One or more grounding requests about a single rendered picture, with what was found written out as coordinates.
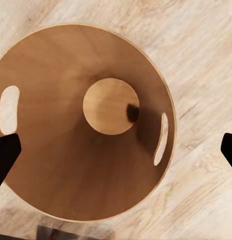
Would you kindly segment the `trash can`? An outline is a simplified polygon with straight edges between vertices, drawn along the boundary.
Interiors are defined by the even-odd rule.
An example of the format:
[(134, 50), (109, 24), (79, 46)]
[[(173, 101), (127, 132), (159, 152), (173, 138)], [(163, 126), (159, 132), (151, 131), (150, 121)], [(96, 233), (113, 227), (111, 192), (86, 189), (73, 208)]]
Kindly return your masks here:
[[(38, 28), (0, 57), (0, 101), (10, 86), (21, 153), (3, 182), (33, 209), (101, 222), (161, 184), (176, 147), (175, 105), (156, 64), (128, 38), (82, 22)], [(155, 165), (164, 113), (167, 141)]]

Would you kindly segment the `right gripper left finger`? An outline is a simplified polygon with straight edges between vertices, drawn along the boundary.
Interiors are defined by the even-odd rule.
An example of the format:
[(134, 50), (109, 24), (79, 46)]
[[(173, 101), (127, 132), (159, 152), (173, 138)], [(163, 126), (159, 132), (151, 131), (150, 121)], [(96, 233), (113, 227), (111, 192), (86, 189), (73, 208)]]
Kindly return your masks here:
[(0, 137), (0, 186), (21, 152), (21, 142), (17, 133)]

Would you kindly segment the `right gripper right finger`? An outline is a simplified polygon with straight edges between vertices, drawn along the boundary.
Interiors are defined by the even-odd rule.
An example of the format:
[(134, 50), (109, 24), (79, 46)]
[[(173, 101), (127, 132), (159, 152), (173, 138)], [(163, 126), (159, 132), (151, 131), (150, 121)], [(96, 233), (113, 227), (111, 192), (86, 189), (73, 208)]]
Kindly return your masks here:
[(232, 166), (232, 133), (226, 133), (221, 143), (221, 152)]

